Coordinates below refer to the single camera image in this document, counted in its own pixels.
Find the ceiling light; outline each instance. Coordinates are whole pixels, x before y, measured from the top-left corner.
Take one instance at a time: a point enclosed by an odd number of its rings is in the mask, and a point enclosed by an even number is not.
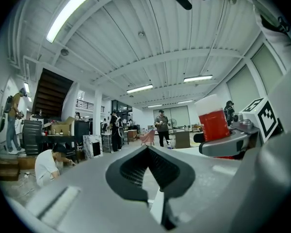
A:
[[[127,93],[132,93],[132,92],[137,92],[137,91],[143,91],[143,90],[148,90],[148,89],[152,89],[152,88],[153,88],[153,85],[148,84],[146,86],[141,86],[139,88],[135,88],[135,89],[132,89],[132,90],[128,90]]]
[[[189,103],[192,102],[193,100],[187,100],[187,101],[182,101],[182,102],[178,102],[178,103]]]
[[[28,83],[25,82],[24,85],[25,85],[26,92],[27,92],[27,93],[30,93]]]
[[[197,77],[185,78],[183,82],[191,82],[191,81],[198,81],[198,80],[209,80],[211,78],[212,78],[212,75],[197,76]]]
[[[62,28],[62,26],[71,16],[71,14],[85,1],[86,0],[70,0],[67,3],[67,5],[63,8],[63,10],[59,13],[57,18],[55,19],[51,29],[48,32],[47,40],[50,43],[53,43],[59,30]]]
[[[150,106],[148,106],[148,108],[152,108],[152,107],[159,107],[159,106],[162,106],[162,104],[157,104],[157,105],[150,105]]]

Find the ceiling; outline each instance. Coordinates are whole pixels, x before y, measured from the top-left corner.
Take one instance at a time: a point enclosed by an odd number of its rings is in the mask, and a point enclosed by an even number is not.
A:
[[[10,58],[22,70],[27,56],[139,108],[203,98],[260,32],[248,0],[191,0],[190,11],[174,0],[87,0],[50,43],[46,34],[68,1],[23,0],[9,27]],[[210,81],[183,83],[208,74]],[[152,90],[126,93],[150,83]]]

